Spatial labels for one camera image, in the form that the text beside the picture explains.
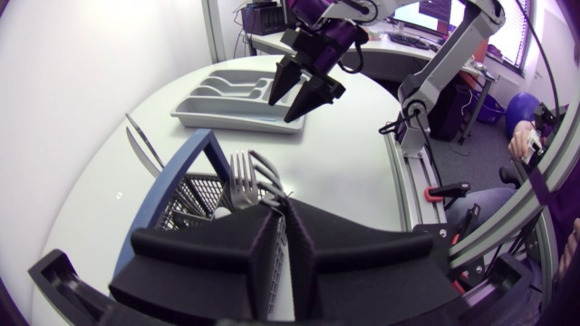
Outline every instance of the computer monitor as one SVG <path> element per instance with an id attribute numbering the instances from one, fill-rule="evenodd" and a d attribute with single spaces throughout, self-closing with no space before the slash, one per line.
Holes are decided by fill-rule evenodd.
<path id="1" fill-rule="evenodd" d="M 391 19 L 426 32 L 447 35 L 450 28 L 451 0 L 430 0 L 405 5 Z"/>

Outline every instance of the white table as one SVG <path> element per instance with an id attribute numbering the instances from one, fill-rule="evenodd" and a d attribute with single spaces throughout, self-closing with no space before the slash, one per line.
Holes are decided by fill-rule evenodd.
<path id="1" fill-rule="evenodd" d="M 160 157 L 168 162 L 194 129 L 171 118 L 170 110 L 215 69 L 273 72 L 280 56 L 258 56 L 222 62 L 185 75 L 146 99 L 131 116 L 140 124 Z M 363 225 L 401 230 L 394 175 L 384 139 L 377 129 L 394 120 L 399 103 L 379 84 L 361 74 L 334 69 L 331 76 L 346 92 L 334 105 L 310 112 L 304 131 L 293 136 L 215 130 L 225 153 L 252 148 L 278 168 L 293 197 Z M 121 244 L 153 177 L 133 153 L 123 122 L 102 145 L 79 177 L 53 225 L 43 254 L 54 248 L 67 253 L 76 272 L 92 287 L 108 293 Z M 201 155 L 192 171 L 212 172 Z M 293 305 L 285 271 L 275 307 L 276 318 L 292 319 Z M 33 324 L 63 324 L 34 289 Z"/>
<path id="2" fill-rule="evenodd" d="M 380 22 L 376 25 L 370 26 L 369 29 L 373 32 L 384 32 L 384 31 L 391 31 L 392 27 L 390 24 L 386 22 Z M 410 28 L 405 28 L 405 32 L 409 31 L 410 33 L 418 33 L 420 31 L 415 31 Z M 270 35 L 257 35 L 257 34 L 249 34 L 251 35 L 252 45 L 260 51 L 270 54 L 295 54 L 295 51 L 292 50 L 291 47 L 288 45 L 280 42 L 282 35 L 284 32 L 270 34 Z M 363 53 L 384 53 L 384 54 L 399 54 L 408 57 L 412 57 L 415 59 L 430 61 L 435 56 L 435 52 L 432 50 L 422 50 L 412 46 L 402 45 L 398 43 L 391 42 L 389 37 L 386 34 L 381 35 L 381 40 L 379 41 L 369 41 L 361 46 Z M 355 52 L 354 46 L 351 46 L 349 52 Z M 469 72 L 475 75 L 479 75 L 479 71 L 473 68 L 470 64 L 466 64 L 461 68 L 464 72 Z"/>

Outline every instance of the robotic arm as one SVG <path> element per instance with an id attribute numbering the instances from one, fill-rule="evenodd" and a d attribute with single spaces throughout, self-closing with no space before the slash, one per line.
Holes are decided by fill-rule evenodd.
<path id="1" fill-rule="evenodd" d="M 291 46 L 295 56 L 285 56 L 277 64 L 269 104 L 274 105 L 299 81 L 302 73 L 310 75 L 285 116 L 295 120 L 323 104 L 331 104 L 344 93 L 344 87 L 330 78 L 328 72 L 338 63 L 349 73 L 359 72 L 363 65 L 348 71 L 340 62 L 354 43 L 368 41 L 360 27 L 376 24 L 402 6 L 422 0 L 288 0 L 290 9 L 303 23 L 296 31 L 287 30 L 282 42 Z M 463 22 L 425 68 L 403 81 L 399 88 L 401 115 L 405 125 L 398 139 L 405 153 L 417 155 L 423 147 L 422 126 L 427 126 L 427 113 L 433 108 L 440 91 L 475 52 L 479 43 L 493 35 L 505 22 L 498 0 L 466 1 Z"/>

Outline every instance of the window blind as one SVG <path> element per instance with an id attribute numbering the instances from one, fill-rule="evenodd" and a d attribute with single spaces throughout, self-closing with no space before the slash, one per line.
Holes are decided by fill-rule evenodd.
<path id="1" fill-rule="evenodd" d="M 526 9 L 527 15 L 530 13 L 530 0 L 518 0 Z M 495 45 L 504 56 L 504 60 L 513 64 L 516 68 L 521 68 L 526 53 L 527 45 L 527 23 L 522 15 L 516 0 L 499 0 L 506 12 L 506 23 L 499 31 L 489 37 L 489 44 Z M 465 5 L 459 0 L 452 0 L 450 23 L 458 26 L 463 20 Z"/>

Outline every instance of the fork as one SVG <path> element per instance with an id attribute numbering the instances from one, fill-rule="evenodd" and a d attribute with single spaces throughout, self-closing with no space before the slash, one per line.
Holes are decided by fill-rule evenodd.
<path id="1" fill-rule="evenodd" d="M 250 206 L 256 205 L 258 203 L 258 190 L 256 173 L 254 172 L 252 158 L 247 156 L 247 161 L 249 164 L 249 176 L 248 181 L 248 168 L 246 166 L 246 157 L 242 151 L 242 165 L 240 166 L 240 156 L 236 152 L 236 165 L 234 166 L 234 154 L 232 153 L 229 159 L 229 194 L 232 199 L 232 205 L 236 210 L 246 209 Z"/>

